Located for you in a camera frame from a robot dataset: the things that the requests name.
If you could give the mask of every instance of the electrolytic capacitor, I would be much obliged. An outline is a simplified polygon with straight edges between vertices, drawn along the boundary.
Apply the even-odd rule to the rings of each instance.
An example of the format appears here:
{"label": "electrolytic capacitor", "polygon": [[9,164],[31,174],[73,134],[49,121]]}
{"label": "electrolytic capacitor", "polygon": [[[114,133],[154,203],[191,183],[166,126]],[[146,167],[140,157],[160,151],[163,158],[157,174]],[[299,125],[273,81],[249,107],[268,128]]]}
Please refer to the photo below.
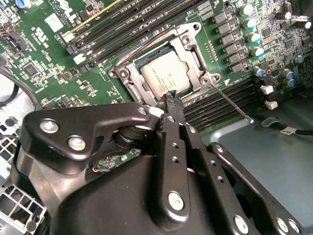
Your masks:
{"label": "electrolytic capacitor", "polygon": [[261,57],[264,55],[264,49],[260,47],[255,47],[252,49],[251,54],[256,57]]}
{"label": "electrolytic capacitor", "polygon": [[254,28],[256,26],[256,20],[255,19],[245,19],[243,22],[244,28]]}
{"label": "electrolytic capacitor", "polygon": [[253,12],[253,6],[251,5],[243,5],[240,7],[239,14],[242,16],[251,16]]}
{"label": "electrolytic capacitor", "polygon": [[249,33],[247,40],[251,43],[258,43],[260,41],[260,34],[258,33]]}
{"label": "electrolytic capacitor", "polygon": [[289,69],[284,69],[284,71],[282,72],[282,76],[288,80],[295,78],[294,72]]}
{"label": "electrolytic capacitor", "polygon": [[30,0],[15,0],[15,4],[20,9],[31,8],[31,1]]}
{"label": "electrolytic capacitor", "polygon": [[296,28],[301,28],[301,29],[309,29],[312,26],[312,23],[310,21],[297,21],[294,23],[294,26]]}
{"label": "electrolytic capacitor", "polygon": [[295,79],[285,79],[284,82],[288,87],[294,87],[297,84]]}
{"label": "electrolytic capacitor", "polygon": [[262,75],[264,74],[264,70],[261,69],[261,68],[258,67],[258,66],[254,67],[253,72],[254,72],[254,74],[255,74],[256,76],[258,76],[258,77],[260,77],[260,76],[262,76]]}
{"label": "electrolytic capacitor", "polygon": [[291,18],[290,12],[278,12],[275,16],[277,20],[289,20]]}

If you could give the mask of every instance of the gray metal panel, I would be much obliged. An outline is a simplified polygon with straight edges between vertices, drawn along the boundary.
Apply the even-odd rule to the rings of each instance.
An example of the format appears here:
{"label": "gray metal panel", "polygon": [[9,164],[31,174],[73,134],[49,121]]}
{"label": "gray metal panel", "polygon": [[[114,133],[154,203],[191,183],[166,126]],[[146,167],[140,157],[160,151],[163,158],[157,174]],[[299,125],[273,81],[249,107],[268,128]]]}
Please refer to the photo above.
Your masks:
{"label": "gray metal panel", "polygon": [[[287,125],[313,129],[313,103],[290,100],[266,112]],[[287,136],[242,120],[203,137],[224,145],[313,234],[313,137]]]}

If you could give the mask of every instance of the screw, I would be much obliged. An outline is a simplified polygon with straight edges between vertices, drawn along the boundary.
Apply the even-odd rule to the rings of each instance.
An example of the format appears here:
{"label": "screw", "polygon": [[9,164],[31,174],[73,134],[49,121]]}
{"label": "screw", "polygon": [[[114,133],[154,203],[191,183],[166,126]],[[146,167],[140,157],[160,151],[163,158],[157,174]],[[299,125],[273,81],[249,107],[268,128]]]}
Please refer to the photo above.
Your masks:
{"label": "screw", "polygon": [[81,151],[86,147],[86,142],[80,137],[72,137],[68,140],[68,145],[77,151]]}
{"label": "screw", "polygon": [[297,224],[293,220],[291,220],[291,219],[288,222],[289,222],[290,226],[299,234],[300,233],[300,229],[297,226]]}
{"label": "screw", "polygon": [[40,123],[40,129],[42,129],[46,133],[52,134],[56,133],[59,130],[59,126],[53,121],[43,121],[42,123]]}
{"label": "screw", "polygon": [[144,108],[139,108],[138,112],[140,112],[142,115],[147,115],[147,112],[145,111]]}
{"label": "screw", "polygon": [[191,133],[195,133],[196,132],[196,129],[193,128],[192,126],[189,126],[189,130],[191,131]]}
{"label": "screw", "polygon": [[234,222],[239,229],[240,232],[243,234],[248,234],[249,233],[249,228],[244,219],[242,219],[239,215],[236,215],[234,217]]}
{"label": "screw", "polygon": [[287,225],[285,224],[285,222],[281,218],[277,218],[276,220],[277,220],[277,223],[278,223],[278,226],[280,227],[280,229],[282,231],[284,231],[285,233],[288,233],[289,229],[288,229]]}
{"label": "screw", "polygon": [[172,116],[168,116],[167,119],[169,119],[170,122],[174,123],[175,119]]}
{"label": "screw", "polygon": [[168,194],[168,202],[170,203],[171,207],[176,211],[181,211],[184,207],[184,201],[175,192],[171,192]]}
{"label": "screw", "polygon": [[121,160],[122,160],[123,162],[126,161],[126,160],[127,160],[127,156],[126,156],[126,155],[121,156]]}
{"label": "screw", "polygon": [[223,153],[222,147],[220,147],[219,145],[216,145],[215,147],[216,147],[217,151],[219,151],[220,153]]}

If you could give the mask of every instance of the screw hole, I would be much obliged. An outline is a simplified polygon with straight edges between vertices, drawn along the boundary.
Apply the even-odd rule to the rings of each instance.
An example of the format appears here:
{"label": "screw hole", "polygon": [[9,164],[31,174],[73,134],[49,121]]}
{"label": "screw hole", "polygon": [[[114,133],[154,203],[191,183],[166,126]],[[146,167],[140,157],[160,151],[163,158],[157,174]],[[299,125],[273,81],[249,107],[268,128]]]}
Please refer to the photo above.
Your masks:
{"label": "screw hole", "polygon": [[179,163],[179,160],[178,160],[177,157],[172,157],[172,161],[173,161],[174,163]]}
{"label": "screw hole", "polygon": [[224,183],[224,179],[223,179],[221,176],[217,177],[217,179],[218,179],[221,183]]}
{"label": "screw hole", "polygon": [[198,30],[198,29],[199,29],[199,25],[194,24],[194,29],[195,29],[195,30]]}

